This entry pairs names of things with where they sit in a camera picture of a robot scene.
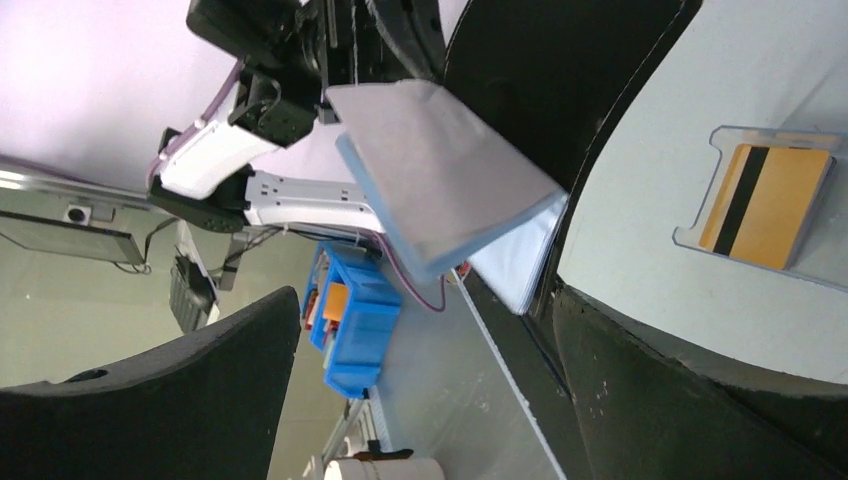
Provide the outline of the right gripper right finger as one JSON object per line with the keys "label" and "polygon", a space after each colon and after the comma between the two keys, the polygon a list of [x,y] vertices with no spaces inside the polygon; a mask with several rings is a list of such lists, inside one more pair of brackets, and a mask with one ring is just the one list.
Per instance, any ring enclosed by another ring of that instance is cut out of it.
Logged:
{"label": "right gripper right finger", "polygon": [[571,287],[553,329],[597,479],[843,479],[847,388],[698,346]]}

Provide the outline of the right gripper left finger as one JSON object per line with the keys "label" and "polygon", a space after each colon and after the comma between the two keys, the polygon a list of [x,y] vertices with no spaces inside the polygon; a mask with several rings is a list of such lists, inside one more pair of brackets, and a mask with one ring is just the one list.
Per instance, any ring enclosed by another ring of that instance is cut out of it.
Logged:
{"label": "right gripper left finger", "polygon": [[263,479],[300,336],[284,286],[60,383],[1,392],[5,479]]}

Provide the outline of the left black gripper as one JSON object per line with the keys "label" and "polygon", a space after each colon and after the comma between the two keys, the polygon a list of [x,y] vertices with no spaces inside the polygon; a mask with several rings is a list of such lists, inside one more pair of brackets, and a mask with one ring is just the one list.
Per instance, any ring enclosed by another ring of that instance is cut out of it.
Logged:
{"label": "left black gripper", "polygon": [[436,0],[308,1],[301,56],[317,82],[318,122],[337,124],[333,86],[417,78],[442,83],[446,44]]}

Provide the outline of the black card holder wallet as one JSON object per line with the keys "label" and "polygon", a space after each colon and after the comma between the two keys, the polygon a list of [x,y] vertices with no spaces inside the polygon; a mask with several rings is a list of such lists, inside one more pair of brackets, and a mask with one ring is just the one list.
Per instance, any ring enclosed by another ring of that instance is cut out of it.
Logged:
{"label": "black card holder wallet", "polygon": [[469,1],[440,80],[333,86],[336,147],[419,283],[462,261],[524,314],[581,174],[697,1]]}

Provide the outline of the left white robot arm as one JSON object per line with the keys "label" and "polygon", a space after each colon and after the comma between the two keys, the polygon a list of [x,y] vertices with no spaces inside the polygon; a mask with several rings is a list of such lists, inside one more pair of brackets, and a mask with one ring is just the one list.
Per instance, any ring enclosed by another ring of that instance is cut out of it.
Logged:
{"label": "left white robot arm", "polygon": [[167,130],[149,201],[202,229],[319,225],[381,230],[335,142],[330,87],[437,81],[435,1],[194,1],[186,23],[237,62],[207,109]]}

